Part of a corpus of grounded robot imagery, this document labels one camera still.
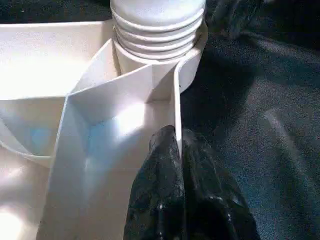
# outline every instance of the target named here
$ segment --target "white plastic tray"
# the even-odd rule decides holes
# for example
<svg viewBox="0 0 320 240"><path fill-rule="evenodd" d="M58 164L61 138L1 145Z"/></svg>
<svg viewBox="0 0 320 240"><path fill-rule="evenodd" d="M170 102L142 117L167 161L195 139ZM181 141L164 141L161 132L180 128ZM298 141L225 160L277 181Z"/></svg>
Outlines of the white plastic tray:
<svg viewBox="0 0 320 240"><path fill-rule="evenodd" d="M6 95L0 93L0 144L51 167L37 239L122 239L131 184L152 134L175 126L181 150L180 92L195 77L205 24L196 46L167 62L126 52L111 20L0 30L5 41L16 41L1 46L1 65L19 60L19 69L30 61L24 81L12 78L15 88L23 82L21 91L10 95L14 87L5 85ZM0 72L0 79L11 72Z"/></svg>

